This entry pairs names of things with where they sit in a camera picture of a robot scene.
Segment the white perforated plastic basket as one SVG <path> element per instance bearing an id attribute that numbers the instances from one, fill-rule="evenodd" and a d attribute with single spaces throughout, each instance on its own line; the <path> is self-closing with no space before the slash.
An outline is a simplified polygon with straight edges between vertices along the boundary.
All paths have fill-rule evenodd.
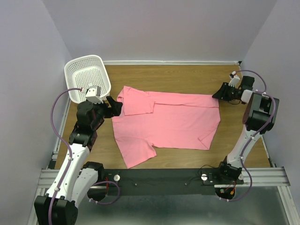
<path id="1" fill-rule="evenodd" d="M 68 89 L 88 89 L 91 86 L 100 88 L 100 102 L 110 95 L 111 83 L 102 59 L 97 55 L 87 55 L 69 61 L 64 66 Z"/>

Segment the pink t shirt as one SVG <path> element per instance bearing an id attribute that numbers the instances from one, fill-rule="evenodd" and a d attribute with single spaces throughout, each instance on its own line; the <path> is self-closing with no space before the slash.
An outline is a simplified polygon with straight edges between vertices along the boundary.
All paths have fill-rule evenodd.
<path id="1" fill-rule="evenodd" d="M 127 168 L 157 155 L 155 147 L 209 150 L 221 121 L 211 95 L 141 91 L 124 86 L 112 118 L 115 141 Z"/>

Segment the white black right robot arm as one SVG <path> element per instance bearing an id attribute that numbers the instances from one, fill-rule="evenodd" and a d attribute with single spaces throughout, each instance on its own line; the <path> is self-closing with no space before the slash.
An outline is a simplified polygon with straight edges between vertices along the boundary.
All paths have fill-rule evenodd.
<path id="1" fill-rule="evenodd" d="M 236 72 L 230 74 L 230 82 L 222 84 L 212 96 L 217 100 L 238 100 L 246 104 L 243 115 L 243 130 L 233 150 L 219 164 L 216 171 L 218 182 L 225 184 L 236 181 L 254 144 L 270 131 L 275 124 L 279 99 L 270 97 L 266 92 L 253 91 L 255 79 L 251 76 L 239 78 Z"/>

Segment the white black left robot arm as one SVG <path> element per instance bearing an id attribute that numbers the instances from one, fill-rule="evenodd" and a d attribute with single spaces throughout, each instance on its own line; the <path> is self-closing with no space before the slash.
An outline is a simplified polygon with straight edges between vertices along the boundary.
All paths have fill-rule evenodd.
<path id="1" fill-rule="evenodd" d="M 78 216 L 78 206 L 88 190 L 95 185 L 116 187 L 116 199 L 120 187 L 106 178 L 103 165 L 85 162 L 97 139 L 97 129 L 106 118 L 121 114 L 122 103 L 108 96 L 107 103 L 81 102 L 77 106 L 77 122 L 66 142 L 68 152 L 64 162 L 47 192 L 34 201 L 37 221 L 40 225 L 73 225 Z"/>

